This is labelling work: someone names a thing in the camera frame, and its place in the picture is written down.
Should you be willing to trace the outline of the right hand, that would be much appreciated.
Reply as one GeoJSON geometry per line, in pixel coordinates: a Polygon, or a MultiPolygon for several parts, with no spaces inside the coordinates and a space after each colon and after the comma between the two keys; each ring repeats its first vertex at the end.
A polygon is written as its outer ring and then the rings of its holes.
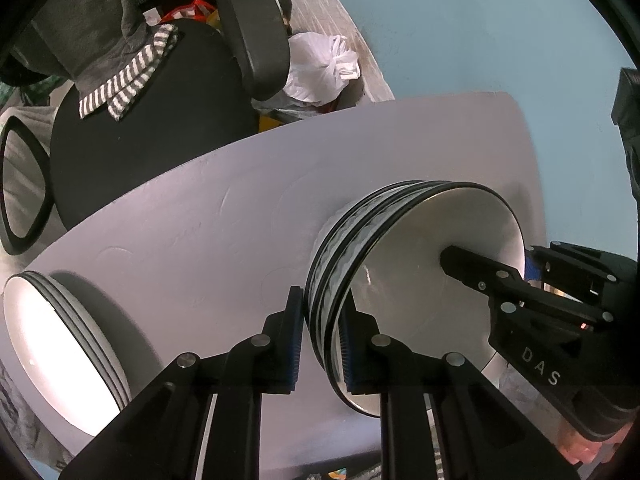
{"type": "Polygon", "coordinates": [[[624,442],[631,430],[632,423],[626,424],[605,441],[590,441],[582,436],[569,422],[562,419],[560,422],[556,448],[562,456],[572,465],[578,463],[591,464],[597,458],[602,463],[612,460],[620,445],[624,442]]]}

